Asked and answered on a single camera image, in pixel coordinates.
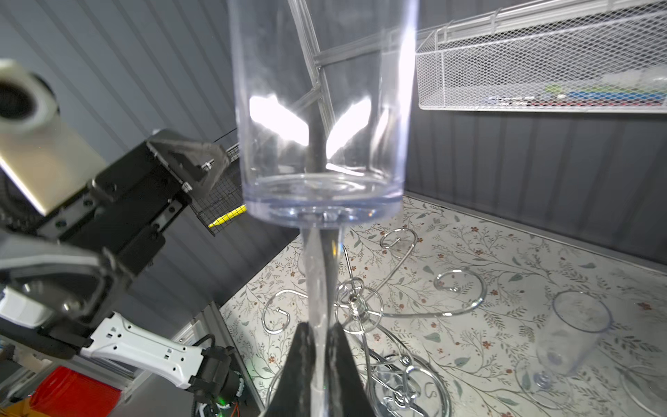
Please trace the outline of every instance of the black wire basket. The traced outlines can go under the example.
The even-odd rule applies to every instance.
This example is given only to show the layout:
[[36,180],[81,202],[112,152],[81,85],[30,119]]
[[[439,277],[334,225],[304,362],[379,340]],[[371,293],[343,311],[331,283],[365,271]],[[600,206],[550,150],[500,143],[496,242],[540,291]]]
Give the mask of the black wire basket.
[[199,221],[213,235],[234,222],[237,216],[230,216],[231,218],[224,222],[216,220],[234,212],[243,205],[239,144],[237,143],[229,148],[227,154],[231,162],[211,192],[204,198],[192,201],[191,205]]

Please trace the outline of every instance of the floral tablecloth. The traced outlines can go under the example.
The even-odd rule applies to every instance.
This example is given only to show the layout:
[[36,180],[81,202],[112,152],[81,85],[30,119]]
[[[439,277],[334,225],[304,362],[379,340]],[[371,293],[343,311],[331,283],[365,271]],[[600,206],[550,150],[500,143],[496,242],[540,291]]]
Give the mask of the floral tablecloth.
[[[635,364],[667,369],[665,275],[405,197],[396,218],[346,231],[352,269],[368,287],[398,262],[379,240],[400,227],[413,229],[419,238],[412,256],[380,290],[386,312],[442,308],[432,284],[439,271],[469,266],[488,285],[484,303],[465,316],[382,320],[415,354],[430,361],[448,387],[454,416],[648,415],[626,395],[619,371]],[[292,315],[287,329],[270,335],[261,326],[261,311],[277,291],[305,292],[300,254],[299,237],[220,310],[262,397],[285,362],[296,322],[307,320],[307,300],[290,294],[275,301]],[[342,262],[340,271],[346,280]],[[550,300],[562,290],[581,290],[602,300],[612,311],[614,325],[572,378],[573,403],[550,410],[521,391],[514,368],[522,358],[535,356],[536,334]],[[283,316],[268,314],[267,320],[279,328]],[[383,354],[395,352],[385,339],[381,332],[372,332],[370,347]],[[350,346],[361,363],[357,345]]]

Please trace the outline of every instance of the clear plastic glass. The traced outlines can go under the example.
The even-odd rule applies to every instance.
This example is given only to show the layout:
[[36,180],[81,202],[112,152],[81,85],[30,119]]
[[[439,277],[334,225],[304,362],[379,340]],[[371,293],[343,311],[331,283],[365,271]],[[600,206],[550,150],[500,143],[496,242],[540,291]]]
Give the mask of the clear plastic glass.
[[566,378],[576,374],[611,325],[612,314],[601,301],[579,291],[557,294],[538,335],[536,360],[528,359],[517,366],[521,388],[544,407],[569,404],[572,388]]
[[243,196],[338,228],[400,209],[418,0],[230,0]]

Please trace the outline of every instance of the gray wall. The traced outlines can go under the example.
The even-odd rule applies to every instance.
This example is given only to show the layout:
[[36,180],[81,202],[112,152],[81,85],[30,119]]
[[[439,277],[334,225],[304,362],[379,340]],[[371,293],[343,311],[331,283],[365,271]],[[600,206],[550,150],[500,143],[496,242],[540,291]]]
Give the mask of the gray wall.
[[[421,26],[511,5],[423,0]],[[667,264],[667,117],[425,111],[406,188]]]
[[[221,0],[0,0],[1,56],[40,74],[65,121],[108,162],[154,128],[214,141],[235,127],[227,32]],[[213,237],[186,210],[116,309],[171,337],[296,233],[243,215]]]

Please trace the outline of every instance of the glass rim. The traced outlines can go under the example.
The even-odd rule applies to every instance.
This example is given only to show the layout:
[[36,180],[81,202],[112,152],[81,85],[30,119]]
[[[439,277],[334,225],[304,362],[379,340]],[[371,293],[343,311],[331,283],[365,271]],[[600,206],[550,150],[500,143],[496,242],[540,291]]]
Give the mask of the glass rim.
[[[607,322],[607,324],[601,330],[586,330],[586,329],[581,329],[577,326],[573,326],[572,324],[568,323],[568,321],[565,320],[563,318],[563,316],[560,315],[560,313],[558,313],[558,309],[556,308],[556,300],[558,299],[558,297],[562,296],[563,294],[567,294],[568,292],[576,292],[578,294],[582,294],[582,295],[585,295],[586,297],[592,298],[593,300],[598,302],[602,307],[604,307],[605,311],[607,311],[607,316],[609,317],[609,321]],[[609,307],[607,307],[607,305],[605,303],[601,302],[597,298],[595,298],[595,297],[591,296],[590,294],[587,294],[583,291],[577,291],[577,290],[561,291],[558,294],[556,294],[556,296],[554,297],[553,300],[551,300],[551,307],[552,307],[554,313],[557,315],[557,317],[560,319],[561,322],[567,324],[569,327],[571,327],[573,329],[579,330],[580,332],[592,333],[592,334],[604,333],[607,330],[609,330],[612,327],[612,324],[614,323],[614,319],[612,317],[612,312],[611,312],[611,310],[609,310]]]

